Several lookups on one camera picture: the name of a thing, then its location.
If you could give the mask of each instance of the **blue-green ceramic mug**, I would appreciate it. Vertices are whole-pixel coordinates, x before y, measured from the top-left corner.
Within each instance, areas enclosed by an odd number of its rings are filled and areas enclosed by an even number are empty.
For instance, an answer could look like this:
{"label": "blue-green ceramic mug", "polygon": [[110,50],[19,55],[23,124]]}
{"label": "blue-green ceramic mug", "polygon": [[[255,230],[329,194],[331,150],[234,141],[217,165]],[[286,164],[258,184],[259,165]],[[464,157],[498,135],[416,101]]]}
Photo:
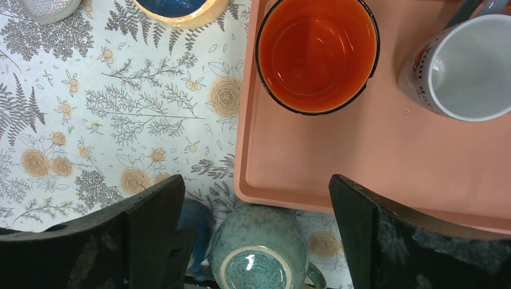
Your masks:
{"label": "blue-green ceramic mug", "polygon": [[243,204],[213,236],[210,263],[222,289],[303,289],[306,276],[327,287],[309,263],[307,243],[289,209]]}

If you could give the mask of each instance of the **ceramic cup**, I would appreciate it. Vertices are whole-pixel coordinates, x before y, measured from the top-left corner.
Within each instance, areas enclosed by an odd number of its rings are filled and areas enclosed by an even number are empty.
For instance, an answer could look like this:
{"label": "ceramic cup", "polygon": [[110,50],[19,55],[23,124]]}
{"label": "ceramic cup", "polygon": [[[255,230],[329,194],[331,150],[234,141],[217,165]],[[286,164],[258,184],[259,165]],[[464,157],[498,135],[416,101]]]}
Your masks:
{"label": "ceramic cup", "polygon": [[363,0],[279,0],[255,39],[266,91],[306,115],[331,113],[355,100],[379,52],[378,26]]}
{"label": "ceramic cup", "polygon": [[237,207],[213,236],[210,257],[222,289],[303,289],[306,276],[317,289],[327,286],[308,261],[303,231],[289,209]]}
{"label": "ceramic cup", "polygon": [[399,88],[452,119],[480,122],[511,111],[511,16],[493,14],[507,2],[488,0],[467,20],[478,2],[465,0],[448,27],[404,61]]}

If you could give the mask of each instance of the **tablecloth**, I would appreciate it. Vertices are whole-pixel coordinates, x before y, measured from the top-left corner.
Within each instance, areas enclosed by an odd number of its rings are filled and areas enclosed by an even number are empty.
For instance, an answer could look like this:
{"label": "tablecloth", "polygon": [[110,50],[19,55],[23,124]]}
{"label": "tablecloth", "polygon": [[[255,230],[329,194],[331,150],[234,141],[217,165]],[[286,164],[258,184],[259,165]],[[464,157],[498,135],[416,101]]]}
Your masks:
{"label": "tablecloth", "polygon": [[[0,226],[43,231],[172,174],[217,224],[233,167],[250,17],[173,30],[132,0],[83,0],[41,25],[0,0]],[[330,288],[352,288],[333,215],[296,211]]]}

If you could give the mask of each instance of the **black mug rim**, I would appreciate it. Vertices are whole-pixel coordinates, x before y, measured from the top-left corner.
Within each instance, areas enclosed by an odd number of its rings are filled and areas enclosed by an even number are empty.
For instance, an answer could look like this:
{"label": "black mug rim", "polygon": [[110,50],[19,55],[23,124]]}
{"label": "black mug rim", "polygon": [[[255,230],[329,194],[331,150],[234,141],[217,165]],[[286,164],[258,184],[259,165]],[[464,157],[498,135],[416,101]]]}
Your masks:
{"label": "black mug rim", "polygon": [[261,71],[261,67],[260,67],[260,64],[259,64],[259,41],[260,41],[260,38],[261,38],[261,34],[262,34],[263,29],[264,29],[264,27],[266,25],[266,22],[270,18],[270,16],[273,13],[273,11],[283,1],[285,1],[285,0],[278,0],[270,8],[270,10],[268,10],[268,12],[266,13],[265,17],[263,18],[263,21],[261,22],[261,25],[259,26],[259,29],[257,31],[257,37],[255,38],[255,49],[254,49],[255,50],[255,68],[257,70],[257,74],[259,76],[259,79],[261,80],[261,83],[263,84],[263,87],[265,88],[266,92],[271,96],[271,98],[275,102],[280,104],[282,107],[284,107],[285,109],[287,109],[289,111],[292,111],[294,113],[302,114],[302,115],[305,115],[305,116],[321,116],[321,115],[333,113],[333,112],[335,112],[337,110],[340,110],[343,107],[346,107],[347,105],[352,103],[355,99],[357,99],[362,94],[362,92],[366,89],[367,82],[374,75],[374,72],[376,71],[376,67],[378,65],[378,60],[380,59],[380,30],[378,29],[378,24],[376,23],[376,18],[374,17],[374,14],[372,13],[371,9],[369,9],[369,6],[366,4],[366,2],[364,2],[364,0],[354,0],[354,1],[359,2],[362,5],[362,7],[364,7],[364,9],[366,10],[367,14],[371,18],[371,22],[372,22],[372,26],[374,28],[375,38],[376,38],[376,54],[375,54],[375,57],[374,57],[374,62],[373,62],[373,65],[372,65],[371,73],[369,74],[368,79],[366,79],[366,81],[364,82],[364,85],[362,85],[361,88],[358,90],[358,92],[354,96],[352,96],[349,100],[347,100],[345,103],[343,103],[343,104],[341,104],[341,105],[339,105],[337,107],[334,107],[334,108],[332,108],[330,110],[317,111],[317,112],[301,111],[301,110],[296,110],[296,109],[288,106],[287,104],[282,102],[278,97],[276,97],[273,94],[273,92],[269,88],[268,84],[266,83],[265,78],[263,77],[263,73]]}

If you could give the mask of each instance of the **white mug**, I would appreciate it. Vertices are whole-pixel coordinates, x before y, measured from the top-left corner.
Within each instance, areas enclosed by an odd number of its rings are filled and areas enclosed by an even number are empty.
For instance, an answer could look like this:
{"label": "white mug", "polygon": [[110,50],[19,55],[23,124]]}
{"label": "white mug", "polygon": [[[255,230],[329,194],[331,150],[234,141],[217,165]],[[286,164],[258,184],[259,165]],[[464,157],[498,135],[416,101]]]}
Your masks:
{"label": "white mug", "polygon": [[398,87],[420,106],[467,122],[494,119],[511,111],[511,16],[508,0],[465,0],[438,35],[401,66]]}

